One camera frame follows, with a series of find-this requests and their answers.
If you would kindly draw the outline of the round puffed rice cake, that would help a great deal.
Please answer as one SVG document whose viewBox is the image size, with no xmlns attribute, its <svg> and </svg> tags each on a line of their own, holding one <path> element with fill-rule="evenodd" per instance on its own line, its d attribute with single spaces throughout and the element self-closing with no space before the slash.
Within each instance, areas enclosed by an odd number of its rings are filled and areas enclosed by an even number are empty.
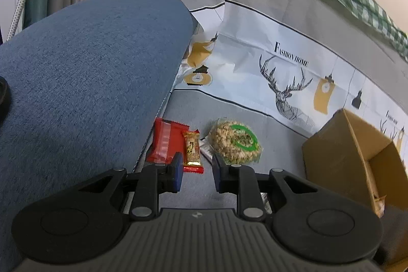
<svg viewBox="0 0 408 272">
<path fill-rule="evenodd" d="M 228 165 L 258 162 L 262 153 L 262 147 L 252 129 L 235 120 L 217 119 L 208 139 L 214 152 Z"/>
</svg>

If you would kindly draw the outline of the brown cardboard box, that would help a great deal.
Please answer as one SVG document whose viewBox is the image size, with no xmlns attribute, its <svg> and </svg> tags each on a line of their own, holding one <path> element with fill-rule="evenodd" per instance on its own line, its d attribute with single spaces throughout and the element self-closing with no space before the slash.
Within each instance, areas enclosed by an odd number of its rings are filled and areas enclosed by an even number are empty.
<svg viewBox="0 0 408 272">
<path fill-rule="evenodd" d="M 304 142 L 302 152 L 309 181 L 380 217 L 380 265 L 386 271 L 407 271 L 407 173 L 393 141 L 340 109 Z"/>
</svg>

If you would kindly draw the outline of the silver foil snack packet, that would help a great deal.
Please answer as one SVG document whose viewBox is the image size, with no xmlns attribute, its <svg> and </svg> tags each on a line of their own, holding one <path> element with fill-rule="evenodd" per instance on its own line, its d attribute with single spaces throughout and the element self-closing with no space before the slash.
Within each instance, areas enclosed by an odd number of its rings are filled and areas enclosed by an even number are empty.
<svg viewBox="0 0 408 272">
<path fill-rule="evenodd" d="M 200 139 L 199 147 L 200 147 L 200 154 L 203 155 L 203 157 L 210 164 L 212 164 L 212 157 L 214 155 L 214 149 L 213 149 L 213 147 L 210 146 L 210 143 L 208 141 L 208 137 L 204 137 L 203 139 Z M 268 214 L 271 214 L 272 210 L 270 208 L 267 193 L 261 193 L 261 198 L 263 200 L 263 205 L 264 205 L 265 211 Z"/>
</svg>

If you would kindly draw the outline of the small golden red candy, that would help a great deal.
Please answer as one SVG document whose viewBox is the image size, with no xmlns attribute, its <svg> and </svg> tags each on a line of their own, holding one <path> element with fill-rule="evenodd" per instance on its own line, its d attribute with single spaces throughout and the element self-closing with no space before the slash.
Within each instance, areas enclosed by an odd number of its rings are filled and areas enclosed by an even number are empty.
<svg viewBox="0 0 408 272">
<path fill-rule="evenodd" d="M 184 172 L 204 173 L 204 167 L 200 160 L 199 131 L 183 131 L 185 140 Z"/>
</svg>

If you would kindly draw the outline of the red snack packet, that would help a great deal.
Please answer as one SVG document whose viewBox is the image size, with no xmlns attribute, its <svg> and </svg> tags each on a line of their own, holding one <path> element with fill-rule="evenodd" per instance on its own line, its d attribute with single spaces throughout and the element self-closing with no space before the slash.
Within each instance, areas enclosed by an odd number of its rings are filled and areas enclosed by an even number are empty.
<svg viewBox="0 0 408 272">
<path fill-rule="evenodd" d="M 188 130 L 189 127 L 185 124 L 156 118 L 153 144 L 151 150 L 147 153 L 147 161 L 170 164 L 177 152 L 182 154 L 184 160 L 185 139 L 183 133 Z"/>
</svg>

